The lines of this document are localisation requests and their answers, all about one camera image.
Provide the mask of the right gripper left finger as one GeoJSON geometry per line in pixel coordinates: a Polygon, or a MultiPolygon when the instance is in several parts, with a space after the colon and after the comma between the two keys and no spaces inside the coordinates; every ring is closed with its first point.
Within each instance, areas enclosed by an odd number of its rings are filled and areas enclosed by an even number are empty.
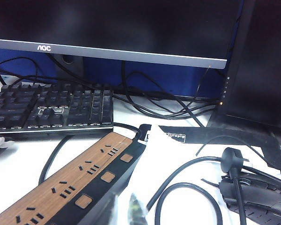
{"type": "Polygon", "coordinates": [[[116,225],[118,223],[118,195],[113,195],[104,205],[99,216],[94,222],[95,225],[116,225]]]}

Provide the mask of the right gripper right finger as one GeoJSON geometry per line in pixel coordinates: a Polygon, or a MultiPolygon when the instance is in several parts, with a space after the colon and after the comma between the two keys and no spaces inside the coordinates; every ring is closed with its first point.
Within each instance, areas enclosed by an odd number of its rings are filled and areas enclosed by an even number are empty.
{"type": "Polygon", "coordinates": [[[146,225],[147,209],[143,203],[132,193],[128,206],[128,222],[130,225],[146,225]]]}

